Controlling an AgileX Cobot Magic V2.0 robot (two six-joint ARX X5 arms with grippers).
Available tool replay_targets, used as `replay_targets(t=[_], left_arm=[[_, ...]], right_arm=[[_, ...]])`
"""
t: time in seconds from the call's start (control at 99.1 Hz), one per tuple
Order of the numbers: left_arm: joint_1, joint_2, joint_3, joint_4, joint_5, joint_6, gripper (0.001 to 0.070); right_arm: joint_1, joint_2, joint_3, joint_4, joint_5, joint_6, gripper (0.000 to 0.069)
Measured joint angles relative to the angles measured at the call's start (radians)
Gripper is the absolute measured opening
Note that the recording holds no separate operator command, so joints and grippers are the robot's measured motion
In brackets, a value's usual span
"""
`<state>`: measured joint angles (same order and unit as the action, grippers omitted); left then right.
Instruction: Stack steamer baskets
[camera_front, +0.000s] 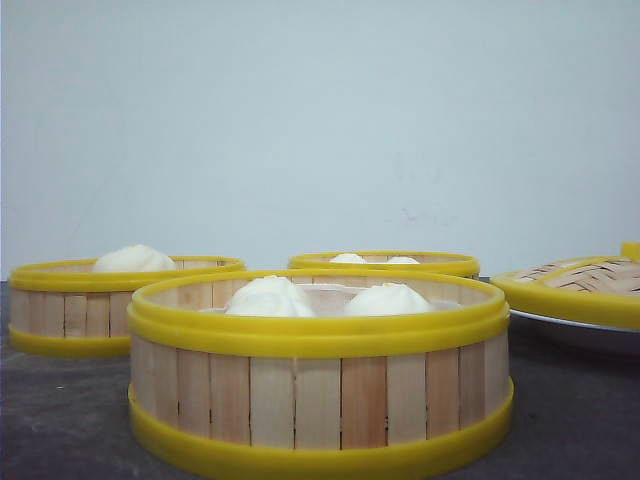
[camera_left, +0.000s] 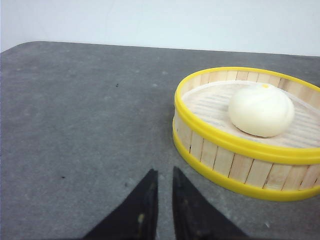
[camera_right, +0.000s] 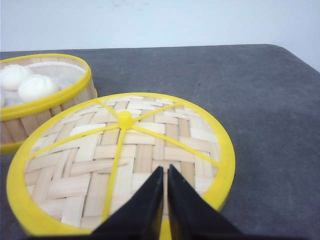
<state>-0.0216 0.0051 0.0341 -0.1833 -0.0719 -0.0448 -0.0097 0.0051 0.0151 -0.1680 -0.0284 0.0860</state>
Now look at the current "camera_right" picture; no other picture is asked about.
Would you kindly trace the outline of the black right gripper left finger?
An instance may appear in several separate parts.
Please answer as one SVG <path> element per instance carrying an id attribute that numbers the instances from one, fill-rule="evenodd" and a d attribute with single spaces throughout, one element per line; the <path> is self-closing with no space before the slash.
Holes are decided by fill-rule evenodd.
<path id="1" fill-rule="evenodd" d="M 164 170 L 157 167 L 138 191 L 91 234 L 94 240 L 157 240 L 164 206 Z"/>

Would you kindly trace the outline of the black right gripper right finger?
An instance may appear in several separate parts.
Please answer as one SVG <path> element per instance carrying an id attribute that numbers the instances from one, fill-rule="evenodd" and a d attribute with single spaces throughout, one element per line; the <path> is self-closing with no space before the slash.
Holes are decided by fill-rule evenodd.
<path id="1" fill-rule="evenodd" d="M 171 164 L 167 196 L 173 240 L 242 240 L 243 234 L 206 203 Z"/>

